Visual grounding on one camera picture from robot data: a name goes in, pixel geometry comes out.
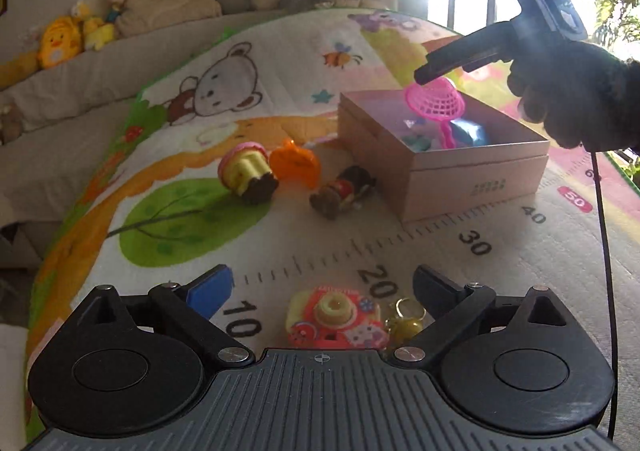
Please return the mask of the black gloved right hand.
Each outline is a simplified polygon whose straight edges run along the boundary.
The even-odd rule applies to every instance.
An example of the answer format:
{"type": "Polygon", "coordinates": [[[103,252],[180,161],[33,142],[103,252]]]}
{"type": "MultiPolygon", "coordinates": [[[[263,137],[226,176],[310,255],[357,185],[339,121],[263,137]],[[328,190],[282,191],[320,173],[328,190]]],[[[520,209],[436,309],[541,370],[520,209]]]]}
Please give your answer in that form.
{"type": "Polygon", "coordinates": [[[561,148],[639,148],[639,63],[596,44],[572,41],[522,53],[508,87],[526,122],[541,124],[561,148]]]}

